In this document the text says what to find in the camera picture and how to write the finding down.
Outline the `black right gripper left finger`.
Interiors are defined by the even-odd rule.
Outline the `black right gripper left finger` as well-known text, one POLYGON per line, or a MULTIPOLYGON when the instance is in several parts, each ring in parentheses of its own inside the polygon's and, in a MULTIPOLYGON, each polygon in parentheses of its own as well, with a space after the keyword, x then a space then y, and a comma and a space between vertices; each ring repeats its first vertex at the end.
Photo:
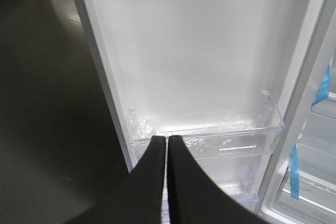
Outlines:
POLYGON ((67 223, 161 223, 165 156, 165 137, 153 136, 125 180, 67 223))

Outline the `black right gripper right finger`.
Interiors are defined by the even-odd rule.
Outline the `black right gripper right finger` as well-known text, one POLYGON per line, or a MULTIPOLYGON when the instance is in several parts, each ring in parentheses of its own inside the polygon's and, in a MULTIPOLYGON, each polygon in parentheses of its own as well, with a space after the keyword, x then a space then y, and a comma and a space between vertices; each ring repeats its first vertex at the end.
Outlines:
POLYGON ((220 190, 179 135, 168 141, 167 191, 170 223, 265 223, 220 190))

